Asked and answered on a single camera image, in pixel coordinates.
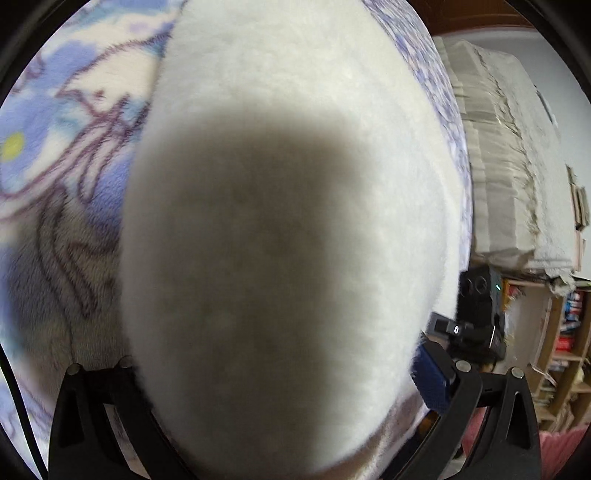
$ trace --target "blue strap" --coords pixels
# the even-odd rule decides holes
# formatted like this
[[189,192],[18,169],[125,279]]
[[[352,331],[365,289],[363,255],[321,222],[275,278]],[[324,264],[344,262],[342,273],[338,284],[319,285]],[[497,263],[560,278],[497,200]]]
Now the blue strap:
[[443,415],[450,404],[449,385],[423,344],[417,349],[411,376],[427,407]]

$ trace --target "white plush fabric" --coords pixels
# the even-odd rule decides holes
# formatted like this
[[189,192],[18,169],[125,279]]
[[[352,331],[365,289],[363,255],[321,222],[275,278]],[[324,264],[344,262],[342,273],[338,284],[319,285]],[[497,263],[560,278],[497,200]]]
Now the white plush fabric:
[[379,433],[430,312],[454,313],[460,195],[431,105],[358,0],[190,1],[121,267],[145,388],[189,457],[302,477]]

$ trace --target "metal screw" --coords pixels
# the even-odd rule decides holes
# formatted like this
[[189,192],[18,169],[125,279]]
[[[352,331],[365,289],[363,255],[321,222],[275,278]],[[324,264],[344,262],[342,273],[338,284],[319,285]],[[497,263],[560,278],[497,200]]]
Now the metal screw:
[[68,375],[76,375],[80,371],[81,368],[82,367],[80,366],[80,364],[71,364],[68,367],[68,370],[66,370],[66,373]]
[[466,362],[465,360],[459,360],[456,362],[456,368],[460,371],[460,372],[464,372],[465,374],[467,374],[470,370],[472,370],[472,366],[470,365],[469,362]]
[[525,374],[523,373],[523,370],[519,367],[513,367],[511,369],[511,375],[513,375],[515,378],[523,378],[525,376]]
[[121,368],[131,368],[134,366],[134,359],[131,355],[126,355],[121,360],[119,360],[119,366]]

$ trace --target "blue floral blanket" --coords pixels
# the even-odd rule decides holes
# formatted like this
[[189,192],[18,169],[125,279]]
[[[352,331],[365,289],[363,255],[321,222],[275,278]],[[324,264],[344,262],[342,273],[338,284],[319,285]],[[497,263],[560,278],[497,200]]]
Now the blue floral blanket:
[[[440,120],[465,186],[465,268],[472,187],[447,74],[404,0],[360,1],[391,36]],[[110,367],[127,352],[117,282],[123,193],[182,4],[90,1],[38,52],[0,109],[0,342],[45,458],[68,365]],[[1,377],[0,422],[32,465]]]

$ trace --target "yellow dot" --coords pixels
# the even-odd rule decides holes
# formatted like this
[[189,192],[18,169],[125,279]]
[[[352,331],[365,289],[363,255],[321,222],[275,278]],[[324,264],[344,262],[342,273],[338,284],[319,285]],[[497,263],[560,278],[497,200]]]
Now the yellow dot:
[[0,145],[0,160],[11,161],[17,158],[25,146],[25,135],[22,132],[14,132]]

